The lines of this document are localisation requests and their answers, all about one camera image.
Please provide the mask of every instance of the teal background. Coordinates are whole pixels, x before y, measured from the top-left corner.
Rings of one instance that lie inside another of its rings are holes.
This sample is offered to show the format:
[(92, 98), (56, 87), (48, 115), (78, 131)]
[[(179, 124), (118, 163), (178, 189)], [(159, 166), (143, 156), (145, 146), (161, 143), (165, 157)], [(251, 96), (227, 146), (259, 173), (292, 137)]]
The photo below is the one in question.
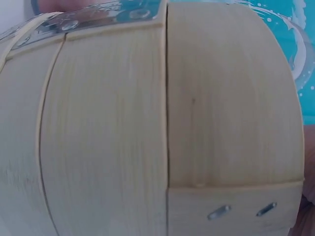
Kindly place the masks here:
[(274, 33), (291, 66), (304, 124), (315, 124), (315, 0), (171, 1), (228, 2), (255, 11)]

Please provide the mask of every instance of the wooden panel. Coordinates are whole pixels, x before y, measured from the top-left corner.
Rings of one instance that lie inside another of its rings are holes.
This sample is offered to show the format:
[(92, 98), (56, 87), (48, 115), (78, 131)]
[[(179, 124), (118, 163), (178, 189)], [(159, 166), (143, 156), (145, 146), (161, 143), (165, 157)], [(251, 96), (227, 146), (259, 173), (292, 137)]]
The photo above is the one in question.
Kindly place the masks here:
[(168, 7), (170, 186), (303, 178), (300, 105), (263, 21), (239, 4)]
[[(300, 181), (252, 188), (171, 188), (169, 236), (287, 236), (295, 224), (302, 186)], [(256, 216), (271, 203), (276, 203), (274, 209)], [(207, 216), (222, 206), (230, 210), (209, 220)]]
[(2, 53), (5, 51), (5, 49), (9, 45), (10, 41), (11, 41), (11, 39), (0, 41), (0, 55), (2, 55)]
[(57, 59), (42, 120), (58, 232), (165, 236), (165, 25), (79, 38)]
[(42, 188), (38, 113), (52, 44), (6, 62), (0, 74), (0, 215), (13, 236), (56, 236)]
[(2, 219), (1, 215), (0, 215), (0, 235), (1, 236), (12, 236), (8, 227), (5, 225), (4, 220)]

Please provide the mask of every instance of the finger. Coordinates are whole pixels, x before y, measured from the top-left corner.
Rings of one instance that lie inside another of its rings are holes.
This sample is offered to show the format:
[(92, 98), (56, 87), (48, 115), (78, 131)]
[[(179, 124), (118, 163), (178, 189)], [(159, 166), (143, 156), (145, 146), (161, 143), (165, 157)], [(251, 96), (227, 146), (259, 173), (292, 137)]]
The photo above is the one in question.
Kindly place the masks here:
[(112, 0), (38, 0), (38, 7), (42, 13), (54, 11), (74, 11), (96, 3), (105, 3)]
[(315, 206), (310, 204), (301, 209), (297, 215), (295, 226), (290, 229), (288, 236), (315, 235)]
[(304, 126), (305, 170), (303, 195), (315, 205), (315, 125)]

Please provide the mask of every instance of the metal band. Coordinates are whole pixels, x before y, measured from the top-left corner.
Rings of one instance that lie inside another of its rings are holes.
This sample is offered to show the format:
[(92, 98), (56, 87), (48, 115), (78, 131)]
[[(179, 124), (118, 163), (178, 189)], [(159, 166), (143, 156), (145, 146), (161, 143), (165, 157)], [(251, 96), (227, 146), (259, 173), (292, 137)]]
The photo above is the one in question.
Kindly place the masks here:
[(170, 188), (169, 236), (261, 236), (294, 226), (303, 181), (251, 188)]
[(29, 35), (21, 38), (12, 50), (45, 38), (76, 30), (154, 19), (161, 0), (121, 0), (95, 4), (47, 19)]

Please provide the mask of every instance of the bent wood band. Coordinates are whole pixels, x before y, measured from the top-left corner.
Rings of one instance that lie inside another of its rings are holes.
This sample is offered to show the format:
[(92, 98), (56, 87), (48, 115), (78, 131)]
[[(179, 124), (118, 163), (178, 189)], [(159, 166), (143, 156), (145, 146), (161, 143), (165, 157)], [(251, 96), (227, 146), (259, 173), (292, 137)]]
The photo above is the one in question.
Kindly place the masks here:
[(0, 40), (1, 236), (286, 236), (303, 126), (241, 4), (115, 1)]

